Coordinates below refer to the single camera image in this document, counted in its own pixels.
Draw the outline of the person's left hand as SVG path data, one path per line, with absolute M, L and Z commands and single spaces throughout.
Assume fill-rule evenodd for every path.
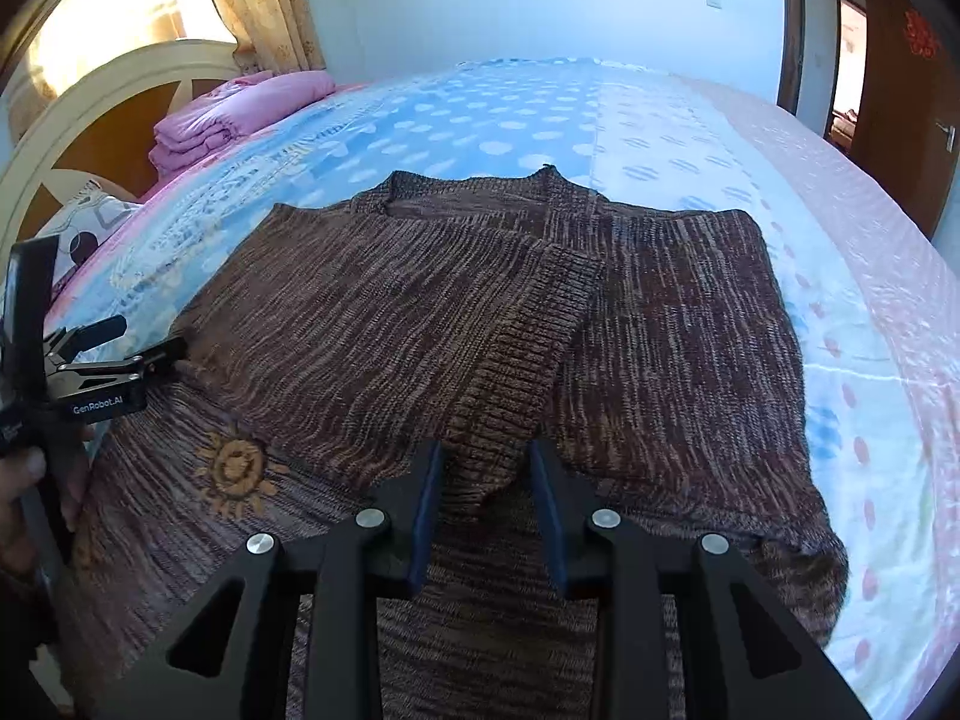
M 53 462 L 60 520 L 69 530 L 86 496 L 94 427 L 82 426 Z M 43 561 L 43 535 L 36 520 L 44 516 L 43 496 L 37 486 L 47 476 L 47 458 L 39 447 L 25 447 L 2 457 L 2 571 L 21 578 Z

